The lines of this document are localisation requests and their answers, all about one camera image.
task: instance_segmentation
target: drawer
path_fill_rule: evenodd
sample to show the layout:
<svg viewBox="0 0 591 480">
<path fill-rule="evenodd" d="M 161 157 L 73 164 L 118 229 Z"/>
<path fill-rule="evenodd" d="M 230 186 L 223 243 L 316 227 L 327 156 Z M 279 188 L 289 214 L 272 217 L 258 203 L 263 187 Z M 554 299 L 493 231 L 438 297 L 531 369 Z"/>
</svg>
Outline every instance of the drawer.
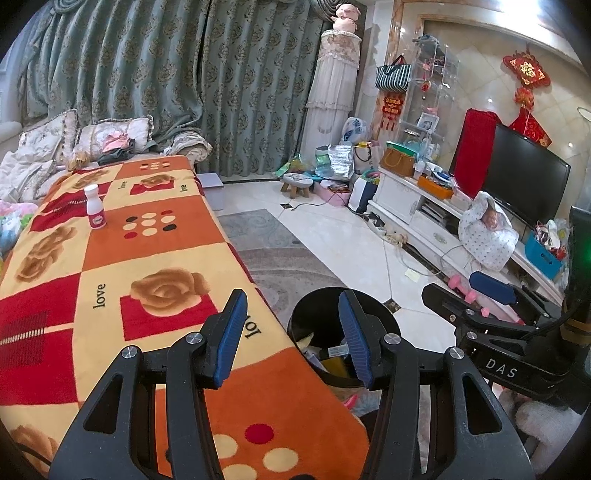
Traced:
<svg viewBox="0 0 591 480">
<path fill-rule="evenodd" d="M 442 250 L 445 256 L 444 260 L 453 261 L 458 266 L 464 267 L 472 259 L 458 237 L 435 223 L 420 210 L 414 212 L 410 226 L 439 250 Z"/>
<path fill-rule="evenodd" d="M 406 223 L 410 223 L 421 194 L 383 174 L 374 201 Z"/>
</svg>

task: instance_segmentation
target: beige tile wall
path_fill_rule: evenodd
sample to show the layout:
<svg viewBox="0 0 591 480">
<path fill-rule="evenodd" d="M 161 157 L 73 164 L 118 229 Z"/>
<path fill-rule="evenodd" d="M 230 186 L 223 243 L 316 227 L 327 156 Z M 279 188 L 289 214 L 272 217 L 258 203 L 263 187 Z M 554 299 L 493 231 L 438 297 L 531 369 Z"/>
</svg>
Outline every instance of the beige tile wall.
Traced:
<svg viewBox="0 0 591 480">
<path fill-rule="evenodd" d="M 519 114 L 513 95 L 520 83 L 502 64 L 502 58 L 515 50 L 524 51 L 525 41 L 483 27 L 440 21 L 426 21 L 424 32 L 447 44 L 461 62 L 448 135 L 439 162 L 448 167 L 468 108 L 492 110 L 505 125 Z M 579 106 L 591 109 L 591 80 L 550 51 L 537 46 L 531 46 L 530 51 L 552 81 L 549 87 L 534 90 L 532 113 L 553 141 L 550 150 L 571 165 L 569 182 L 558 209 L 558 216 L 567 218 L 583 185 L 591 150 L 591 124 L 577 111 Z"/>
</svg>

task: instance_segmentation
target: cream dot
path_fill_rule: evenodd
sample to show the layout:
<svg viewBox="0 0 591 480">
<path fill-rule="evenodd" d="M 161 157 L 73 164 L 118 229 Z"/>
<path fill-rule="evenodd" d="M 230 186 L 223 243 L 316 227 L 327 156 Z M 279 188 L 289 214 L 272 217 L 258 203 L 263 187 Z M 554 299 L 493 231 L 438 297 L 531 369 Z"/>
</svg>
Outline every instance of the cream dot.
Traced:
<svg viewBox="0 0 591 480">
<path fill-rule="evenodd" d="M 273 448 L 262 458 L 262 463 L 271 472 L 287 472 L 297 465 L 298 460 L 298 454 L 290 448 Z"/>
<path fill-rule="evenodd" d="M 256 470 L 243 463 L 228 465 L 222 473 L 225 480 L 256 480 Z"/>
<path fill-rule="evenodd" d="M 216 434 L 213 436 L 219 458 L 230 458 L 238 451 L 238 444 L 229 435 Z"/>
</svg>

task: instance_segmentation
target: trash can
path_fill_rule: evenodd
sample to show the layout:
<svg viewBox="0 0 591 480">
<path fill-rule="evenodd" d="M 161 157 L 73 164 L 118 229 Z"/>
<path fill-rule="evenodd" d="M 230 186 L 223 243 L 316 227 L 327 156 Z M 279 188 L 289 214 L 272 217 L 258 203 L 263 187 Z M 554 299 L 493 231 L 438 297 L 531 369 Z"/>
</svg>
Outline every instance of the trash can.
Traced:
<svg viewBox="0 0 591 480">
<path fill-rule="evenodd" d="M 341 343 L 345 334 L 339 320 L 339 295 L 344 290 L 347 288 L 325 287 L 305 295 L 296 304 L 287 325 L 287 333 L 290 338 L 294 342 L 298 342 L 314 333 L 310 345 L 322 349 Z M 384 305 L 362 291 L 353 290 L 353 292 L 366 314 L 379 318 L 388 333 L 400 335 L 400 328 L 394 316 Z M 348 370 L 354 371 L 350 356 L 346 358 L 345 362 L 350 363 Z M 340 399 L 350 397 L 357 390 L 363 388 L 363 382 L 358 378 L 339 377 L 318 368 L 309 361 L 308 364 L 325 384 L 334 387 L 332 390 Z"/>
</svg>

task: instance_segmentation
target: blue storage basket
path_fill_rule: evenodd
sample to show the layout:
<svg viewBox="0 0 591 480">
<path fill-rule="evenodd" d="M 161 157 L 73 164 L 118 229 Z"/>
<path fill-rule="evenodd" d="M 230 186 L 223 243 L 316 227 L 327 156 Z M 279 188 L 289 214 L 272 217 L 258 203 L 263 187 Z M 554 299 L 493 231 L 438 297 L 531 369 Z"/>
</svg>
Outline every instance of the blue storage basket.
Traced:
<svg viewBox="0 0 591 480">
<path fill-rule="evenodd" d="M 562 266 L 560 260 L 538 243 L 533 233 L 530 234 L 525 244 L 525 256 L 550 280 L 556 276 Z"/>
</svg>

